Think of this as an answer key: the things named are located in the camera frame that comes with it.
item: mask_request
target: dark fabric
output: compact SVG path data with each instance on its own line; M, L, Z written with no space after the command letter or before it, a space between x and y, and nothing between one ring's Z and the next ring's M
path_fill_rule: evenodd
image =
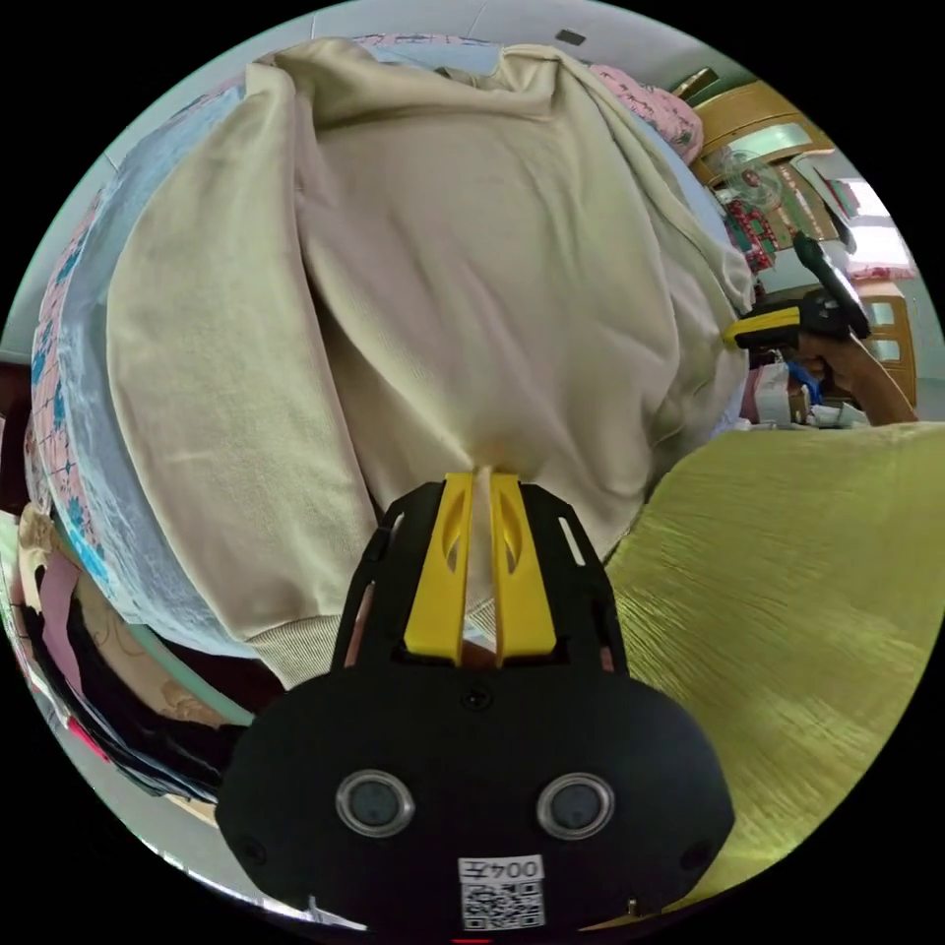
M30 401L15 401L3 414L0 440L0 512L19 518L30 501L23 445L30 421Z
M32 399L32 370L28 364L0 364L0 416L6 416L13 404Z
M254 715L285 692L283 685L261 662L240 657L214 657L163 638L161 642L218 692Z
M157 761L188 784L216 796L222 772L245 729L240 725L211 728L166 719L144 705L102 659L83 621L82 606L74 598L67 629L83 692L97 712L113 720L136 754Z
M38 587L44 573L41 568L36 572ZM165 719L141 703L102 659L85 626L82 608L73 598L67 633L82 678L80 696L66 682L43 644L41 614L28 607L22 610L37 663L47 681L116 765L153 785L159 793L217 802L222 772L245 729L238 725L213 729Z
M90 710L90 707L66 682L55 660L49 655L42 641L42 631L45 626L42 614L25 605L20 607L20 611L23 615L27 636L32 644L33 659L46 684L69 710L70 715L86 730L94 743L111 759L112 764L125 777L139 787L146 789L148 793L178 793L179 787L173 779L168 779L163 772L132 754L127 746L116 738L108 726L101 724L96 714Z

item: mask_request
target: beige sweatshirt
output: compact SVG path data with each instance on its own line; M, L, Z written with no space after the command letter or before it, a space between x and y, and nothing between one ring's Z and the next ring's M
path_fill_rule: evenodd
M291 686L328 667L368 488L387 506L501 468L572 503L607 554L745 377L720 332L751 277L557 50L510 47L482 78L322 39L246 86L138 220L108 370L170 546Z

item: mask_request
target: window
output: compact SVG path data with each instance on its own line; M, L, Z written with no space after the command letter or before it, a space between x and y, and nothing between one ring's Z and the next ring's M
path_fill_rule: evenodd
M889 217L889 211L883 206L876 191L865 180L844 180L856 197L858 217Z
M891 266L910 268L912 259L903 237L894 226L852 225L850 232L856 242L856 251L850 261L860 266Z

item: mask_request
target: wooden cabinet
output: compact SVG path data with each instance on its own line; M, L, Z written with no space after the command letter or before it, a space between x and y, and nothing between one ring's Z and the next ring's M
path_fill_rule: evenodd
M915 350L906 298L894 283L856 283L855 288L873 330L867 348L915 407Z
M705 144L690 169L709 187L725 177L725 149L747 152L768 163L834 149L806 115L763 82L723 92L695 111L702 119Z

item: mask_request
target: person's hand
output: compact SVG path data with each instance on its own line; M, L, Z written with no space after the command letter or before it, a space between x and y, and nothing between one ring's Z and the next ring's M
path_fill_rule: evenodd
M839 342L833 338L801 333L797 354L797 363L815 380L822 381L827 373L825 365L830 365L836 384L851 393L864 371L877 364L862 342L853 335L847 341Z

